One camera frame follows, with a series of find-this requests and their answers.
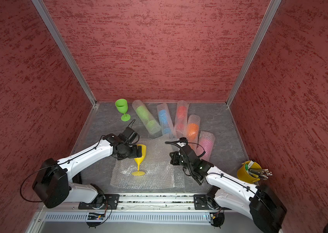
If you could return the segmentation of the yellow glass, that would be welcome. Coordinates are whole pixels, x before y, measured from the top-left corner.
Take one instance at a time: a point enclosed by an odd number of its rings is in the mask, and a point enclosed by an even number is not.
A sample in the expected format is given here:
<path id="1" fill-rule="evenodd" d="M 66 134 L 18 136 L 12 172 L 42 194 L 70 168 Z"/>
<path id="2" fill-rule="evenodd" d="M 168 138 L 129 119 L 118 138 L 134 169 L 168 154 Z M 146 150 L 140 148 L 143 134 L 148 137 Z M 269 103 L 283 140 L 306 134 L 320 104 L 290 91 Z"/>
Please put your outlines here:
<path id="1" fill-rule="evenodd" d="M 144 159 L 146 157 L 147 147 L 146 147 L 146 145 L 139 144 L 138 149 L 140 149 L 140 151 L 142 153 L 142 156 L 139 157 L 139 158 L 134 159 L 135 162 L 137 163 L 137 171 L 132 173 L 133 176 L 143 176 L 143 175 L 145 175 L 145 172 L 140 170 L 140 165 L 142 164 L 142 162 L 144 161 Z"/>

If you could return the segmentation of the pink glass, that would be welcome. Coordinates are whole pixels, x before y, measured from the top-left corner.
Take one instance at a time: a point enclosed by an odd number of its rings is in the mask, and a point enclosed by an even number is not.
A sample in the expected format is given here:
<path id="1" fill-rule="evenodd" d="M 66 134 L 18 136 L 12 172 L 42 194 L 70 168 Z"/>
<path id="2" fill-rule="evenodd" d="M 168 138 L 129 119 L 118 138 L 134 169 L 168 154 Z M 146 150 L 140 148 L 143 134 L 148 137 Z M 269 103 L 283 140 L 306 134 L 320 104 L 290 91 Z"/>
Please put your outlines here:
<path id="1" fill-rule="evenodd" d="M 201 159 L 209 162 L 214 147 L 214 143 L 215 143 L 214 134 L 206 131 L 201 131 L 199 142 L 198 142 L 199 146 L 196 152 L 197 156 L 200 156 L 205 151 L 205 154 L 201 157 Z"/>

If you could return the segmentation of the clear bubble wrap sheet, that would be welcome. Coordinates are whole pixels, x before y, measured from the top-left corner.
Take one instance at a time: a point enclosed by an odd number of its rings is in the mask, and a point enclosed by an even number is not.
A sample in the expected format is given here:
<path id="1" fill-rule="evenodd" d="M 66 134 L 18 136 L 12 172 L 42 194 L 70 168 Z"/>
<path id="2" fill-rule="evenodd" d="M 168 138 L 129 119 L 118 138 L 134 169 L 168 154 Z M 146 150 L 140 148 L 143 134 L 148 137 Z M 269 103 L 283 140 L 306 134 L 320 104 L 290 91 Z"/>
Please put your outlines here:
<path id="1" fill-rule="evenodd" d="M 174 151 L 165 142 L 167 135 L 155 139 L 141 139 L 139 144 L 147 147 L 146 157 L 138 165 L 134 159 L 117 161 L 110 185 L 122 189 L 166 189 L 175 186 L 174 167 L 169 154 Z"/>
<path id="2" fill-rule="evenodd" d="M 175 166 L 173 168 L 173 187 L 174 188 L 184 188 L 184 171 L 180 166 Z"/>

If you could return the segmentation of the bright green wine glass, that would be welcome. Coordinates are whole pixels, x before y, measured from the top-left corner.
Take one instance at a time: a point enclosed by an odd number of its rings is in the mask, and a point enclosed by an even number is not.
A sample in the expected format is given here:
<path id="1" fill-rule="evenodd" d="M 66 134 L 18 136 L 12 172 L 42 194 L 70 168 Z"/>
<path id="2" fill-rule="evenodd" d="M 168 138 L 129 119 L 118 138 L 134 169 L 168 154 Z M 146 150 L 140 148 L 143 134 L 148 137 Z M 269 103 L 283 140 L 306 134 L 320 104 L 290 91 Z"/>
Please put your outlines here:
<path id="1" fill-rule="evenodd" d="M 127 113 L 128 112 L 127 100 L 119 99 L 119 100 L 115 101 L 115 106 L 116 106 L 118 112 L 120 112 L 122 114 L 122 116 L 121 116 L 122 121 L 126 122 L 131 119 L 131 116 Z"/>

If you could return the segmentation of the orange glass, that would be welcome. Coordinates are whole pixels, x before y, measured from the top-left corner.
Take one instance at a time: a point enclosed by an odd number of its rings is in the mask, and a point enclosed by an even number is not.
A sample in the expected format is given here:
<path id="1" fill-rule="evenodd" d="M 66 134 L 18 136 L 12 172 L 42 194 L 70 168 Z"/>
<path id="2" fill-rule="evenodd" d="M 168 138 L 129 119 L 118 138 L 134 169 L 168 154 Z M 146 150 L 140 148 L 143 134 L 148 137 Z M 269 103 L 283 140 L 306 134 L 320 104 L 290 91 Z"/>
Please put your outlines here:
<path id="1" fill-rule="evenodd" d="M 186 138 L 188 142 L 198 143 L 199 132 L 200 132 L 200 116 L 190 115 L 186 127 Z"/>

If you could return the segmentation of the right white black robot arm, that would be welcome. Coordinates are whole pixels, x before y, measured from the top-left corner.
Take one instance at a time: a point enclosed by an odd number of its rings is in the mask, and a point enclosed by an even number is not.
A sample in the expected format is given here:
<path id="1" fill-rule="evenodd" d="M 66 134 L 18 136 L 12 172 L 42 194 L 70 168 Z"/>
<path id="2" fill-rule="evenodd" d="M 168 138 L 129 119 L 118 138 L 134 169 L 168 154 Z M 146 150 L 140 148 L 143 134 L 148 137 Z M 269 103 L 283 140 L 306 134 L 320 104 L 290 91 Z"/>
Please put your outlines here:
<path id="1" fill-rule="evenodd" d="M 198 184 L 212 186 L 212 202 L 247 216 L 264 233 L 280 232 L 287 208 L 269 186 L 247 183 L 223 172 L 197 156 L 185 138 L 166 144 L 177 148 L 170 153 L 172 165 L 182 166 Z"/>

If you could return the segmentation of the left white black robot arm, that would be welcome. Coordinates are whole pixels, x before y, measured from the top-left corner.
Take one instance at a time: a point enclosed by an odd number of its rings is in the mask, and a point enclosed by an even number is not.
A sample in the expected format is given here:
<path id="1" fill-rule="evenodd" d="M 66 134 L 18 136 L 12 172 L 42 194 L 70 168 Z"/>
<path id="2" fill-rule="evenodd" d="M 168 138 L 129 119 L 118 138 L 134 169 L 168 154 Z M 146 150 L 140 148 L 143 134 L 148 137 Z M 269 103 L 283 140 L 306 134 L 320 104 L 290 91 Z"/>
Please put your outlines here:
<path id="1" fill-rule="evenodd" d="M 48 209 L 63 203 L 85 203 L 93 209 L 108 207 L 104 192 L 95 184 L 80 184 L 74 178 L 98 161 L 113 157 L 116 160 L 136 159 L 143 156 L 138 145 L 140 135 L 131 127 L 123 133 L 102 135 L 92 146 L 68 157 L 45 160 L 36 176 L 32 189 Z"/>

